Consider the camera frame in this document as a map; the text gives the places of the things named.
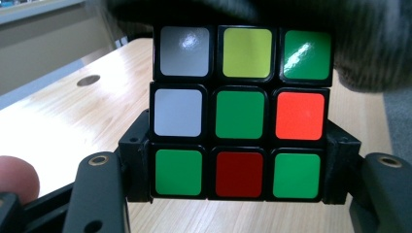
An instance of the red square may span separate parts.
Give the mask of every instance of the red square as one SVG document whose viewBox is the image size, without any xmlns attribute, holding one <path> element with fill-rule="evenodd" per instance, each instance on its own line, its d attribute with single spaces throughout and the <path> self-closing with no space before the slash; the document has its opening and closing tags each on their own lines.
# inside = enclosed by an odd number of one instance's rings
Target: red square
<svg viewBox="0 0 412 233">
<path fill-rule="evenodd" d="M 321 93 L 282 92 L 278 95 L 275 134 L 279 139 L 320 140 L 325 97 Z"/>
<path fill-rule="evenodd" d="M 222 151 L 218 153 L 216 193 L 221 197 L 261 195 L 263 156 L 259 152 Z"/>
</svg>

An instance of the light wood tabletop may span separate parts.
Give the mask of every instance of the light wood tabletop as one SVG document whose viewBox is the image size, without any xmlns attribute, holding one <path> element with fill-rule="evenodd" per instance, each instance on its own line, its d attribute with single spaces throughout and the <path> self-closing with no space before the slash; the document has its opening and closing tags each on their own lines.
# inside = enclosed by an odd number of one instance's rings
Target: light wood tabletop
<svg viewBox="0 0 412 233">
<path fill-rule="evenodd" d="M 41 195 L 71 183 L 84 157 L 115 150 L 149 107 L 152 56 L 152 40 L 133 41 L 2 110 L 0 154 L 30 162 Z M 90 75 L 100 80 L 77 86 Z M 328 118 L 362 141 L 361 155 L 392 152 L 382 95 L 351 92 L 335 77 Z M 155 199 L 129 212 L 132 232 L 353 232 L 349 203 Z"/>
</svg>

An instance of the screw hole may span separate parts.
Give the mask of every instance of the screw hole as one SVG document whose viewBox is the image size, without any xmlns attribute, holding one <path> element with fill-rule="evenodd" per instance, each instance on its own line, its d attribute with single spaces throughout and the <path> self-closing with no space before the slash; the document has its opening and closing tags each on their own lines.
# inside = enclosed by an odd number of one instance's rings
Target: screw hole
<svg viewBox="0 0 412 233">
<path fill-rule="evenodd" d="M 98 232 L 103 226 L 103 222 L 100 220 L 94 220 L 88 223 L 85 227 L 85 233 Z"/>
<path fill-rule="evenodd" d="M 93 157 L 91 160 L 88 161 L 88 164 L 91 166 L 100 166 L 109 161 L 109 156 L 107 155 L 98 155 Z"/>
<path fill-rule="evenodd" d="M 87 77 L 82 78 L 81 80 L 79 80 L 77 82 L 77 86 L 91 85 L 93 83 L 96 83 L 99 80 L 100 80 L 100 76 L 98 76 L 98 75 L 87 76 Z"/>
<path fill-rule="evenodd" d="M 402 163 L 400 163 L 396 159 L 386 156 L 379 157 L 379 162 L 393 168 L 400 168 L 402 166 Z"/>
</svg>

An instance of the gray wall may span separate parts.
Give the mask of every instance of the gray wall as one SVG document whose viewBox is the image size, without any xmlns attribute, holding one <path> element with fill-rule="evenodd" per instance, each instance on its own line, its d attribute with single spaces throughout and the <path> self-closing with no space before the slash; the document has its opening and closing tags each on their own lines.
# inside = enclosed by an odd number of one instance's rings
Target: gray wall
<svg viewBox="0 0 412 233">
<path fill-rule="evenodd" d="M 84 4 L 0 25 L 0 95 L 70 62 L 115 47 L 104 19 Z"/>
</svg>

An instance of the green center tile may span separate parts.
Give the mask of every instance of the green center tile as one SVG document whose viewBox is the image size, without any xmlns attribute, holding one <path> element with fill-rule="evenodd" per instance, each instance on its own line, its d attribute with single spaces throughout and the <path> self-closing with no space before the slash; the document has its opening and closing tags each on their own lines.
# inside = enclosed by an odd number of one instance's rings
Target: green center tile
<svg viewBox="0 0 412 233">
<path fill-rule="evenodd" d="M 264 95 L 258 91 L 221 91 L 217 98 L 216 135 L 228 139 L 262 136 Z"/>
<path fill-rule="evenodd" d="M 227 28 L 223 36 L 223 73 L 229 78 L 267 78 L 271 52 L 269 30 Z"/>
<path fill-rule="evenodd" d="M 163 195 L 198 195 L 202 186 L 202 154 L 196 150 L 158 150 L 155 190 Z"/>
<path fill-rule="evenodd" d="M 273 195 L 278 198 L 315 198 L 320 174 L 318 155 L 279 153 L 275 158 Z"/>
<path fill-rule="evenodd" d="M 288 31 L 284 75 L 288 79 L 325 80 L 330 71 L 331 38 L 324 32 Z"/>
</svg>

